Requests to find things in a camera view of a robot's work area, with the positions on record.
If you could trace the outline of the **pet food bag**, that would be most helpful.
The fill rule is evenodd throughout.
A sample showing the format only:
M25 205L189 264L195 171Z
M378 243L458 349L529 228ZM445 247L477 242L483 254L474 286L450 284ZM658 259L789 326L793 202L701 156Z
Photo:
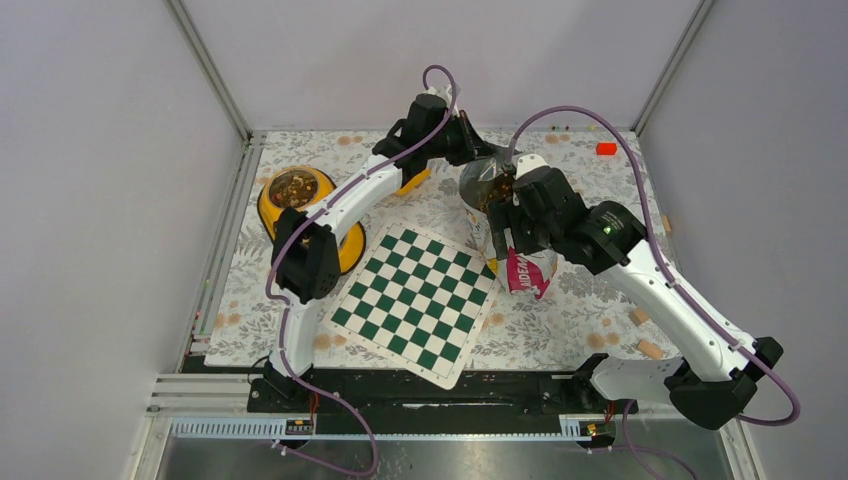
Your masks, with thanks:
M513 193L514 173L501 151L465 165L459 194L476 249L513 295L540 299L557 270L557 255L537 249L520 230L523 211Z

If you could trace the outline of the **yellow plastic scoop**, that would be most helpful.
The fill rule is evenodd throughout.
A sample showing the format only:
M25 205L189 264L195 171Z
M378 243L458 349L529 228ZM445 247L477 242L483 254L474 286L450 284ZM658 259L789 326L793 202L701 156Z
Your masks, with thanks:
M426 181L431 176L431 170L426 168L422 170L420 173L416 174L412 177L405 185L403 185L400 189L398 189L395 194L398 196L404 196L416 188L418 188L424 181Z

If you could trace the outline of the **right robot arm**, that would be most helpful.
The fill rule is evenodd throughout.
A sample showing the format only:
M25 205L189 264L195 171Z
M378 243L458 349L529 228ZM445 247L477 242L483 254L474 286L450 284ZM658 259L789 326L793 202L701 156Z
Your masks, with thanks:
M741 415L782 356L781 345L719 313L623 205L586 206L563 172L536 154L518 157L508 169L511 197L489 205L498 255L557 253L585 267L641 308L679 351L660 360L592 355L577 371L583 377L573 386L577 405L597 412L611 400L663 403L709 430Z

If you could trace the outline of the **wooden cube near right arm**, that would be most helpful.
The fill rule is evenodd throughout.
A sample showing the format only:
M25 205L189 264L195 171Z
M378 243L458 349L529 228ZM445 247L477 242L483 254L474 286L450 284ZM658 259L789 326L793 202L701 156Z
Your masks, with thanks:
M650 316L641 308L631 310L628 318L635 326L641 326L650 321Z

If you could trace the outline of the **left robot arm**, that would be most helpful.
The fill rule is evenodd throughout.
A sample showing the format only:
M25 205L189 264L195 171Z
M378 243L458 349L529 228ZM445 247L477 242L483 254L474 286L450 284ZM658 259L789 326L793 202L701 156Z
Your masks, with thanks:
M422 181L431 160L462 166L489 152L456 100L449 87L417 95L406 117L354 174L312 206L284 208L274 222L265 293L283 304L270 362L281 374L271 395L285 410L299 410L309 401L311 387L301 376L314 364L310 342L320 302L342 274L339 249L349 230L383 199Z

